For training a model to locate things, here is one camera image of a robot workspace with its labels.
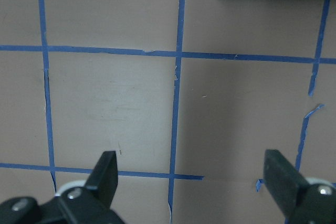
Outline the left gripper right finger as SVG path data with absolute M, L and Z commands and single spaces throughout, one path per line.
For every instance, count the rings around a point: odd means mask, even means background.
M 265 150 L 264 183 L 287 223 L 335 223 L 335 185 L 302 176 L 278 150 Z

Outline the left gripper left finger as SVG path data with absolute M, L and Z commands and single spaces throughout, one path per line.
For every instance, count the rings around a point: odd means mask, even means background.
M 59 208 L 67 223 L 118 223 L 110 209 L 118 186 L 115 151 L 102 153 L 83 186 L 74 186 L 59 196 Z

